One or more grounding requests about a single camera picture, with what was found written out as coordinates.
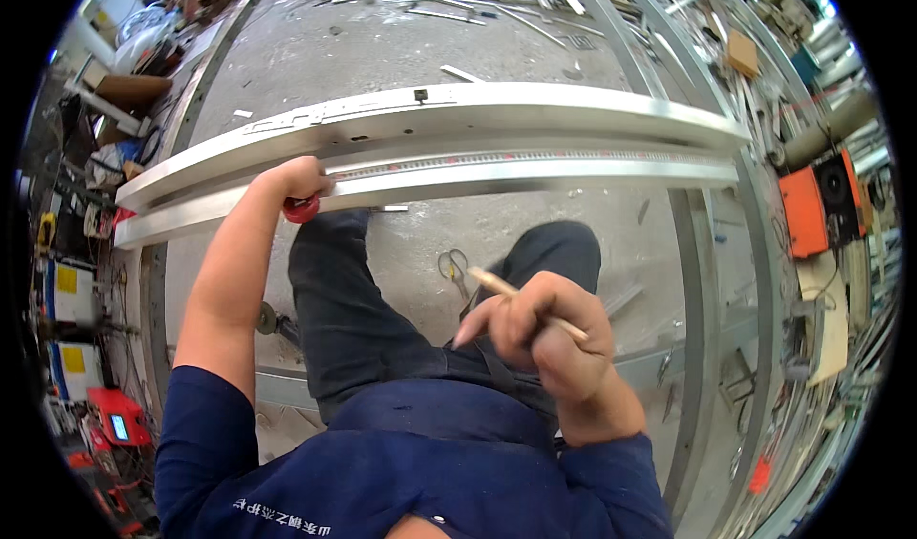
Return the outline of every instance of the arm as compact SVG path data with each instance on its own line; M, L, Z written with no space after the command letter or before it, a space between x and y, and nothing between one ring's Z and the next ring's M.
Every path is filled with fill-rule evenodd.
M283 200L333 185L314 157L261 173L225 219L194 281L174 365L208 370L255 402L254 334Z
M557 327L541 327L539 317L559 316L589 335L578 345ZM484 327L504 360L537 370L554 396L564 439L573 447L610 442L647 430L643 406L613 365L612 327L602 302L573 282L539 272L519 294L494 296L466 316L455 345Z

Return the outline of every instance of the leg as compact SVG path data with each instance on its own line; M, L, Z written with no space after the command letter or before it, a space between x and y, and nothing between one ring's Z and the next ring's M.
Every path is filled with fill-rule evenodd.
M368 224L365 209L319 214L303 224L290 251L300 349L325 423L347 398L387 379L387 362L405 352L413 360L442 359L373 282Z
M601 266L602 252L592 230L582 223L556 221L529 229L491 270L516 288L524 286L539 270L549 270L594 294ZM476 303L490 296L492 293L480 290ZM478 338L476 342L482 352L495 354L490 337ZM538 375L508 369L514 380L511 395L538 412L554 434L557 429L554 399L541 387Z

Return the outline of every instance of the navy blue jacket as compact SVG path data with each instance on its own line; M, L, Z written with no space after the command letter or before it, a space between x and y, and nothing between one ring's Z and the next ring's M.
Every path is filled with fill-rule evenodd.
M167 539L382 538L407 513L453 539L672 536L646 436L558 458L530 409L450 380L367 388L326 432L258 466L245 396L210 372L178 367L156 503Z

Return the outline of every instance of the pencil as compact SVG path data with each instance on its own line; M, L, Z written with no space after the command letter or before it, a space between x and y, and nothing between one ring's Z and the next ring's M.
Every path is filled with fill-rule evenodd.
M487 270L484 270L480 267L469 267L468 274L474 277L477 282L480 282L481 286L494 294L502 294L503 296L515 296L519 293L519 290L512 286L509 282L504 281L492 272L488 272ZM557 316L545 316L544 320L551 325L562 328L564 332L569 334L577 342L586 342L589 340L588 334L582 330L579 330L579 328L574 327L563 318L558 318Z

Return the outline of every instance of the digital display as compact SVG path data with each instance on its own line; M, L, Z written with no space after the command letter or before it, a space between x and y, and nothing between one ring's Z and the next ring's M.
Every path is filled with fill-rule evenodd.
M121 441L128 441L128 427L124 425L124 418L119 415L111 414L112 427L115 429L115 437Z

